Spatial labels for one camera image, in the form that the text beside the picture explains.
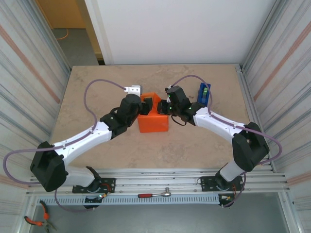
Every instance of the gray floor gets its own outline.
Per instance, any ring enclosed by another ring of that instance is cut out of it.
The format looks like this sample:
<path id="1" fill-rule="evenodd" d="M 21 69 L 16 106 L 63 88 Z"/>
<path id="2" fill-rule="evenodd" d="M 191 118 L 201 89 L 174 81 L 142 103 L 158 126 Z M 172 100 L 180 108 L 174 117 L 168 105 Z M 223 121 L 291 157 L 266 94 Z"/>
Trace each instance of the gray floor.
<path id="1" fill-rule="evenodd" d="M 62 233 L 288 233 L 277 194 L 243 194 L 230 209 L 218 205 L 116 205 L 69 213 L 49 207 Z M 42 219 L 38 206 L 35 220 Z M 42 233 L 32 226 L 31 233 Z"/>
<path id="2" fill-rule="evenodd" d="M 66 29 L 52 30 L 56 38 L 64 37 Z M 69 29 L 65 39 L 58 40 L 71 66 L 98 66 L 98 62 L 85 29 Z"/>

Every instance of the beige stone tabletop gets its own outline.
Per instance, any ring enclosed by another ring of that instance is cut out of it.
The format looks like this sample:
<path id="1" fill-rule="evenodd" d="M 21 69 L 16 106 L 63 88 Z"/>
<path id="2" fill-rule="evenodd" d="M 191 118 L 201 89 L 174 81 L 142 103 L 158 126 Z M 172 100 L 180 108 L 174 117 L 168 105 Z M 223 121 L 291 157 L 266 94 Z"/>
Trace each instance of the beige stone tabletop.
<path id="1" fill-rule="evenodd" d="M 237 122 L 249 123 L 234 65 L 140 65 L 73 67 L 51 142 L 65 140 L 87 129 L 93 118 L 83 105 L 83 93 L 94 79 L 108 79 L 122 86 L 138 84 L 143 92 L 166 99 L 165 87 L 195 74 L 211 84 L 212 110 Z M 200 81 L 187 78 L 180 85 L 194 102 Z M 87 104 L 98 119 L 120 105 L 126 93 L 111 84 L 90 87 Z M 219 168 L 232 160 L 232 146 L 215 133 L 171 119 L 169 131 L 140 133 L 137 121 L 127 132 L 87 151 L 71 164 L 93 168 Z"/>

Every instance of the orange-handled pliers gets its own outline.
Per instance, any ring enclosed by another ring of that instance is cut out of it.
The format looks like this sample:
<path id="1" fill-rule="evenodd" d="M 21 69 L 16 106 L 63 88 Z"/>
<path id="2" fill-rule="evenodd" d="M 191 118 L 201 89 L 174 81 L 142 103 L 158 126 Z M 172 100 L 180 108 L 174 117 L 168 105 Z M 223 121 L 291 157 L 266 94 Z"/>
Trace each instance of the orange-handled pliers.
<path id="1" fill-rule="evenodd" d="M 50 215 L 48 213 L 48 207 L 47 205 L 44 203 L 44 201 L 40 201 L 40 204 L 43 207 L 43 222 L 36 222 L 36 221 L 32 221 L 30 218 L 28 218 L 27 216 L 24 217 L 24 219 L 26 220 L 27 223 L 31 224 L 31 225 L 36 225 L 38 227 L 44 227 L 45 231 L 47 233 L 50 233 L 48 226 L 51 226 L 54 230 L 57 230 L 49 221 L 48 219 L 50 218 Z"/>

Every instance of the blue block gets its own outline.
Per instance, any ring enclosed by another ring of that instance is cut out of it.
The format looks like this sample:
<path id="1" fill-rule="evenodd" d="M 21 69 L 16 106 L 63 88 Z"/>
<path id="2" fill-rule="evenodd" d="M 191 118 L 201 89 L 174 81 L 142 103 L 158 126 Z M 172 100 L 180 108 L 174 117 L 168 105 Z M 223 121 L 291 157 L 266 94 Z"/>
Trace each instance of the blue block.
<path id="1" fill-rule="evenodd" d="M 198 102 L 204 104 L 205 106 L 207 106 L 208 103 L 208 98 L 209 98 L 209 91 L 207 92 L 205 98 L 203 97 L 203 90 L 204 88 L 206 88 L 204 83 L 200 84 L 200 89 L 199 89 L 199 93 L 198 93 Z"/>

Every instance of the white wall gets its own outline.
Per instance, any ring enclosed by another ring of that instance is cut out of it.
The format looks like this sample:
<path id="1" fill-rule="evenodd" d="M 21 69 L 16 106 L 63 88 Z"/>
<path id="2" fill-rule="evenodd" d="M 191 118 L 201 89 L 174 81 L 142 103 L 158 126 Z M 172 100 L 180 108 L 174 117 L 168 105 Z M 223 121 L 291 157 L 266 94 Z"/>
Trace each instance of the white wall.
<path id="1" fill-rule="evenodd" d="M 106 64 L 240 63 L 275 0 L 86 0 Z"/>

